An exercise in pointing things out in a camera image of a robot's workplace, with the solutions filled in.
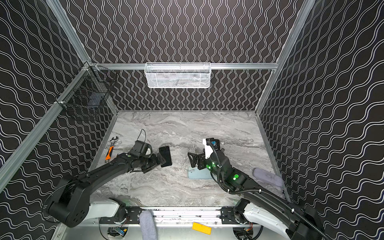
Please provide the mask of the black phone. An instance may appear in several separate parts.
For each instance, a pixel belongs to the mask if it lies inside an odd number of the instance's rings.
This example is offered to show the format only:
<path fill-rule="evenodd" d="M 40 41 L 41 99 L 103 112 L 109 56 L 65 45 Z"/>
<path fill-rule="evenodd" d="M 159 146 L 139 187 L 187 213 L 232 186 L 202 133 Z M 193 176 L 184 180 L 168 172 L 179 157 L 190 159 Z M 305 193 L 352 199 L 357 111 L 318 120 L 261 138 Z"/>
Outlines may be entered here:
<path fill-rule="evenodd" d="M 161 159 L 161 167 L 169 167 L 172 165 L 172 157 L 169 146 L 164 146 L 159 148 L 159 154 Z"/>

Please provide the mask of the light blue phone case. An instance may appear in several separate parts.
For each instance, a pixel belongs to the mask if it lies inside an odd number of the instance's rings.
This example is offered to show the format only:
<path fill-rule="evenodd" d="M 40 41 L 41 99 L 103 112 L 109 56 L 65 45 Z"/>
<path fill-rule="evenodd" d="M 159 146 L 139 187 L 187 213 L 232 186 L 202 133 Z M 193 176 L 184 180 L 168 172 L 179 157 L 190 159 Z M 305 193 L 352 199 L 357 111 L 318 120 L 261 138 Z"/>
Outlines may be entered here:
<path fill-rule="evenodd" d="M 210 171 L 208 169 L 199 170 L 198 168 L 189 168 L 188 178 L 192 180 L 209 180 L 212 179 Z"/>

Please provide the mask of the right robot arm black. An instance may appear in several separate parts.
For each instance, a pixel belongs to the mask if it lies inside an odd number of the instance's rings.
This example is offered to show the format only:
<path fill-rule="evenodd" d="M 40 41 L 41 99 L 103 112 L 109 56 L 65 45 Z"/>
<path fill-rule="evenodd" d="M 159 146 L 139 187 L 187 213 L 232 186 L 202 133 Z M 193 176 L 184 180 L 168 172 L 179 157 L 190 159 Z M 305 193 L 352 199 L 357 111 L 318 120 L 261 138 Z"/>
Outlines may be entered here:
<path fill-rule="evenodd" d="M 233 167 L 223 152 L 214 152 L 208 158 L 188 153 L 188 158 L 193 168 L 209 170 L 222 190 L 242 197 L 234 208 L 239 223 L 259 224 L 287 240 L 329 239 L 315 209 L 300 207 L 268 191 Z"/>

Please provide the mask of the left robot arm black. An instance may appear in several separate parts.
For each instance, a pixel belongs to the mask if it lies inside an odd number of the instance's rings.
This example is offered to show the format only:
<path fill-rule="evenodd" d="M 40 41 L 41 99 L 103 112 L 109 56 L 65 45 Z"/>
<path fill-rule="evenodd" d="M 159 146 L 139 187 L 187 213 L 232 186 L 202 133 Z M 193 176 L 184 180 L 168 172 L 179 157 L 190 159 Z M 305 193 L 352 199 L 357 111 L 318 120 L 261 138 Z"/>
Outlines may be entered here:
<path fill-rule="evenodd" d="M 121 211 L 124 203 L 111 200 L 110 208 L 98 206 L 91 202 L 92 193 L 120 175 L 132 172 L 145 174 L 171 161 L 169 146 L 160 147 L 159 152 L 154 153 L 150 144 L 137 140 L 129 152 L 117 155 L 99 168 L 78 176 L 64 176 L 47 198 L 43 211 L 70 228 L 93 218 L 118 216 L 123 221 Z"/>

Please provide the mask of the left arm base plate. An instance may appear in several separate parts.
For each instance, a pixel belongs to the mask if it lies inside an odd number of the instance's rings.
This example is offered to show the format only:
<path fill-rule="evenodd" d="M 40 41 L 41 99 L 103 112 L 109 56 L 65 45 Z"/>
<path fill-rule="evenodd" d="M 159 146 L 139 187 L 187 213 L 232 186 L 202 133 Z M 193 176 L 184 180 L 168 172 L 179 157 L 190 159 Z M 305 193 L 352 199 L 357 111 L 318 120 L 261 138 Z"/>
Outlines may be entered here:
<path fill-rule="evenodd" d="M 140 214 L 143 211 L 140 207 L 126 207 L 125 210 L 118 212 L 111 218 L 100 218 L 101 225 L 130 225 L 139 224 Z"/>

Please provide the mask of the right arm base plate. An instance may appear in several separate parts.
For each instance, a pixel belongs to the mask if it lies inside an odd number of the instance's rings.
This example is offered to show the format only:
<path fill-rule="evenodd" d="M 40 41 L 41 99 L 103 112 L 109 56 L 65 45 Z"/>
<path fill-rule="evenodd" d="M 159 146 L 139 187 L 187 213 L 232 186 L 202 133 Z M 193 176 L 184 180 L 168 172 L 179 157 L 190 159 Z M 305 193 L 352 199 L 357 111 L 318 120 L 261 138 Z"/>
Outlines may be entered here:
<path fill-rule="evenodd" d="M 218 217 L 223 225 L 250 225 L 251 222 L 245 217 L 245 209 L 237 207 L 223 207 Z"/>

